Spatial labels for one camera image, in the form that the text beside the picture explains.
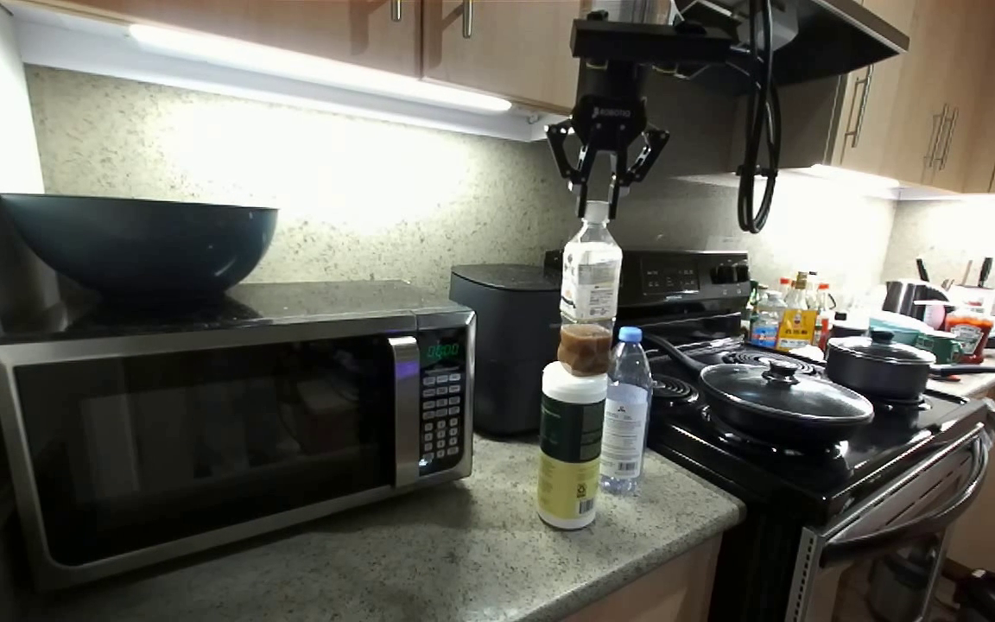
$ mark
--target stove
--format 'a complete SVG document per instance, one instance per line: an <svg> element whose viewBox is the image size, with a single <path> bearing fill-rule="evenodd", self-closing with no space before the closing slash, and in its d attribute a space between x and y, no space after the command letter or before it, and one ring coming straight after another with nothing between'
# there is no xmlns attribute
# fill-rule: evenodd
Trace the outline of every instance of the stove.
<svg viewBox="0 0 995 622"><path fill-rule="evenodd" d="M826 608L833 600L865 619L925 616L948 558L948 525L972 505L987 470L995 406L925 392L914 406L875 406L872 425L822 446L733 428L701 396L706 368L789 362L797 378L822 378L822 361L742 345L733 320L742 309L746 298L679 320L667 320L665 305L627 316L648 326L657 378L650 449L746 505L742 521L722 539L710 619L833 619ZM916 597L894 597L891 582L872 583L885 576L879 567L904 558L929 559Z"/></svg>

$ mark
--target stovetop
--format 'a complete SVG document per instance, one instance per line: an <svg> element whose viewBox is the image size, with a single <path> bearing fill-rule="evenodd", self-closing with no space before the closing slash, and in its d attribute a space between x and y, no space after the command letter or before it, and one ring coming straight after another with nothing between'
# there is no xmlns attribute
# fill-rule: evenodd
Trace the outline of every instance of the stovetop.
<svg viewBox="0 0 995 622"><path fill-rule="evenodd" d="M885 487L901 470L940 453L948 441L976 428L995 408L992 402L957 402L923 394L909 416L875 406L875 423L833 446L771 446L731 428L701 396L701 368L712 362L796 362L797 372L822 378L822 362L742 348L741 343L687 345L691 362L682 368L652 348L652 433L650 446L698 470L712 484L746 505L771 505L804 521L830 521L855 501Z"/></svg>

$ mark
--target microwave control panel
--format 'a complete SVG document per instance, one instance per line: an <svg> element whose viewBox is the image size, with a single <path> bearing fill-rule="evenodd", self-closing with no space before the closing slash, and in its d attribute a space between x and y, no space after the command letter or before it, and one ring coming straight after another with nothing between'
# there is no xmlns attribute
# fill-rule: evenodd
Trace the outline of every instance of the microwave control panel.
<svg viewBox="0 0 995 622"><path fill-rule="evenodd" d="M468 423L468 330L423 334L423 475L451 470L463 459Z"/></svg>

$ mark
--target microwave keypad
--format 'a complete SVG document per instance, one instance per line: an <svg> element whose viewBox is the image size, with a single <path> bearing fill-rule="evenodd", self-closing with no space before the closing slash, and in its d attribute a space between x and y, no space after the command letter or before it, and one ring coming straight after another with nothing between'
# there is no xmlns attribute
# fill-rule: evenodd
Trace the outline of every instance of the microwave keypad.
<svg viewBox="0 0 995 622"><path fill-rule="evenodd" d="M438 470L463 455L463 372L429 371L423 388L423 467Z"/></svg>

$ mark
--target microwave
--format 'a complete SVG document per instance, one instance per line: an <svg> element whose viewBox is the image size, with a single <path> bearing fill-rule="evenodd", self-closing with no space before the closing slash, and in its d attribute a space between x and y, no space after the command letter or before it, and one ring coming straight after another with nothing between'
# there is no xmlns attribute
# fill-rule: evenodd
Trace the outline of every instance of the microwave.
<svg viewBox="0 0 995 622"><path fill-rule="evenodd" d="M43 590L451 484L474 467L474 310L403 284L248 284L0 343Z"/></svg>

